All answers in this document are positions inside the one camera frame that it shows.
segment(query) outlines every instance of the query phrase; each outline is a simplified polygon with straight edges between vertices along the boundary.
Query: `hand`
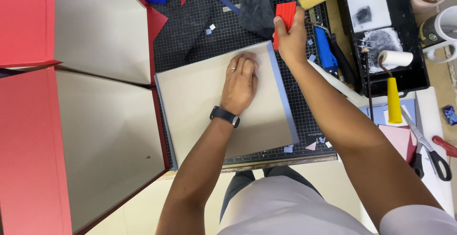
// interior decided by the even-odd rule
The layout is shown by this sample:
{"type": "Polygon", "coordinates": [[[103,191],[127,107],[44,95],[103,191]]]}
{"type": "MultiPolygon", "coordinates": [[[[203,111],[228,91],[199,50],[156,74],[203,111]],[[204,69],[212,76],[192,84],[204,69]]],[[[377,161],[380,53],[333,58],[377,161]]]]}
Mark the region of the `hand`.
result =
{"type": "Polygon", "coordinates": [[[239,54],[228,64],[219,106],[221,109],[240,116],[251,104],[258,81],[254,71],[259,69],[259,64],[254,58],[254,53],[239,54]]]}
{"type": "Polygon", "coordinates": [[[307,63],[306,59],[306,28],[305,10],[297,6],[292,26],[287,32],[286,25],[281,17],[273,19],[279,39],[279,54],[287,66],[307,63]]]}

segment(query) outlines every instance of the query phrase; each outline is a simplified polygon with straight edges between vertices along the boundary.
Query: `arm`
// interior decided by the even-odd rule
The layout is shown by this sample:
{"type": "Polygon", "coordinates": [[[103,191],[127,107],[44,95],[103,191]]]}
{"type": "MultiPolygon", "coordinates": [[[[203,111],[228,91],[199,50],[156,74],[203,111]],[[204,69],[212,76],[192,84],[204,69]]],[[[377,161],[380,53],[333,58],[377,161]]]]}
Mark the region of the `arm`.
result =
{"type": "Polygon", "coordinates": [[[378,231],[382,217],[392,209],[412,204],[441,209],[379,128],[308,63],[304,17],[297,7],[289,32],[275,17],[279,52],[378,231]]]}
{"type": "MultiPolygon", "coordinates": [[[[220,108],[240,116],[257,90],[254,54],[240,54],[227,67],[220,108]]],[[[157,235],[204,234],[205,204],[218,181],[233,125],[214,117],[182,162],[165,200],[157,235]]]]}

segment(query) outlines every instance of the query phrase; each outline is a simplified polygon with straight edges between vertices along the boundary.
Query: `blue wrapper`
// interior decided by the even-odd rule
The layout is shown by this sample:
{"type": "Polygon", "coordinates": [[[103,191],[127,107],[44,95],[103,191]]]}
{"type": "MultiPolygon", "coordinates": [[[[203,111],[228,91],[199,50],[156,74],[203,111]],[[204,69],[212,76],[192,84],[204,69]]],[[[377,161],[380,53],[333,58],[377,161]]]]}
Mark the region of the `blue wrapper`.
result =
{"type": "Polygon", "coordinates": [[[448,124],[450,124],[451,126],[457,124],[456,111],[453,106],[444,107],[443,111],[444,117],[446,118],[448,124]]]}

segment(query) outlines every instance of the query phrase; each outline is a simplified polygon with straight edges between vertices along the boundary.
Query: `finger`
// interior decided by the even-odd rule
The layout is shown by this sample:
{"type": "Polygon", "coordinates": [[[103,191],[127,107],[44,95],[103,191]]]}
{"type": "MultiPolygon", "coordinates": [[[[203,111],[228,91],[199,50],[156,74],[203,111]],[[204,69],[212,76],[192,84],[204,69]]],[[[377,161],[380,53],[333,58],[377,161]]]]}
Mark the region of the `finger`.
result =
{"type": "Polygon", "coordinates": [[[237,56],[232,58],[232,60],[230,60],[230,63],[227,66],[227,72],[226,72],[225,75],[229,75],[229,74],[235,72],[235,70],[232,70],[231,68],[232,67],[234,67],[234,68],[238,67],[238,61],[242,56],[244,56],[244,53],[238,54],[237,56]]]}
{"type": "Polygon", "coordinates": [[[275,19],[273,19],[273,22],[275,23],[275,33],[278,33],[278,38],[287,34],[286,25],[280,16],[276,16],[275,19]]]}
{"type": "Polygon", "coordinates": [[[255,67],[258,67],[259,64],[257,61],[252,60],[252,59],[246,59],[243,65],[243,72],[242,74],[248,78],[252,77],[252,73],[254,72],[255,67]]]}
{"type": "Polygon", "coordinates": [[[305,27],[305,10],[300,6],[295,8],[295,15],[293,16],[291,29],[297,26],[305,27]]]}
{"type": "Polygon", "coordinates": [[[259,78],[255,73],[252,73],[252,96],[254,97],[257,93],[257,84],[259,83],[259,78]]]}
{"type": "Polygon", "coordinates": [[[243,72],[243,66],[244,66],[244,63],[246,62],[247,59],[255,59],[255,53],[246,53],[246,54],[244,54],[244,56],[242,56],[238,60],[238,66],[236,68],[236,71],[238,73],[242,73],[243,72]]]}

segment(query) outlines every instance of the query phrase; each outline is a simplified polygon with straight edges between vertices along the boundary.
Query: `scissors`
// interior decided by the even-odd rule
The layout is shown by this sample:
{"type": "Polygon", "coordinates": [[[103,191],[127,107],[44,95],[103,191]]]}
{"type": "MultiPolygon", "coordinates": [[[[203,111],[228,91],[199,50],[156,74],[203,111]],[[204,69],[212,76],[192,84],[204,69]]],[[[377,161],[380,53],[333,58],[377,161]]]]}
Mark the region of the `scissors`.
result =
{"type": "MultiPolygon", "coordinates": [[[[417,126],[414,124],[413,120],[411,120],[411,118],[409,118],[408,114],[406,113],[406,111],[403,108],[401,108],[401,113],[402,113],[404,120],[406,121],[406,123],[409,125],[409,127],[413,131],[414,135],[416,135],[417,141],[425,147],[427,155],[428,155],[429,159],[431,160],[431,166],[433,167],[433,171],[435,172],[435,174],[438,174],[438,177],[442,181],[450,181],[452,179],[452,172],[451,172],[451,168],[447,164],[446,160],[444,160],[438,154],[438,152],[435,151],[431,147],[430,143],[424,138],[424,135],[419,131],[417,126]],[[444,174],[443,174],[443,170],[440,166],[440,162],[443,165],[444,170],[446,171],[446,176],[444,176],[444,174]]],[[[422,179],[422,177],[424,177],[424,169],[422,168],[422,155],[420,153],[420,150],[421,150],[421,147],[418,144],[416,154],[414,156],[414,161],[411,163],[411,167],[414,169],[414,171],[419,176],[419,178],[422,179]]]]}

